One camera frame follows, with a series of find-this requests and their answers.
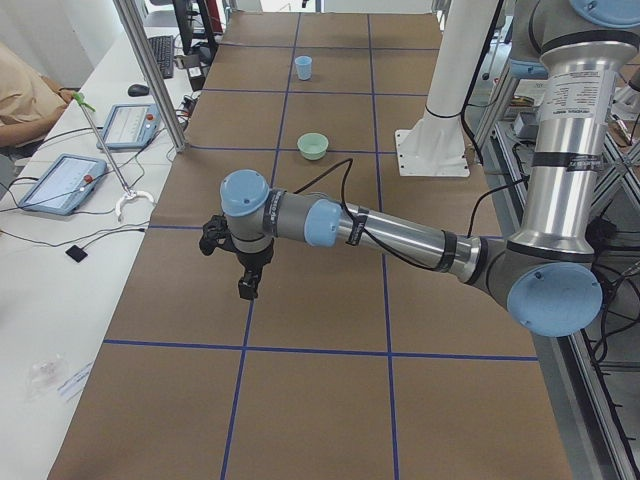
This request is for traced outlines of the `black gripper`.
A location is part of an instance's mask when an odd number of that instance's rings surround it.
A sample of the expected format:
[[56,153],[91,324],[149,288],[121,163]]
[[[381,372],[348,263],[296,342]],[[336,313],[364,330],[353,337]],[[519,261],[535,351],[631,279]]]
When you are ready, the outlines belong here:
[[216,248],[233,253],[246,269],[238,280],[238,292],[241,299],[255,300],[261,281],[261,271],[273,258],[274,241],[261,248],[257,253],[246,253],[239,250],[232,240],[231,231],[224,215],[213,215],[202,227],[199,249],[205,256],[211,255]]

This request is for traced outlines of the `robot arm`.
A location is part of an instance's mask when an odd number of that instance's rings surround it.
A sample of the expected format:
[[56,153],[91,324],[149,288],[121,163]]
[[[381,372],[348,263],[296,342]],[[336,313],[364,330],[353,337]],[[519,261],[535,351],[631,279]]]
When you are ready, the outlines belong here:
[[234,254],[244,268],[239,294],[252,300],[279,238],[377,248],[484,291],[536,334],[573,334],[604,307],[585,232],[616,77],[638,51],[635,1],[516,3],[510,56],[543,67],[548,79],[523,218],[506,239],[421,225],[310,185],[276,189],[260,173],[238,170],[221,183],[222,211],[204,225],[200,250]]

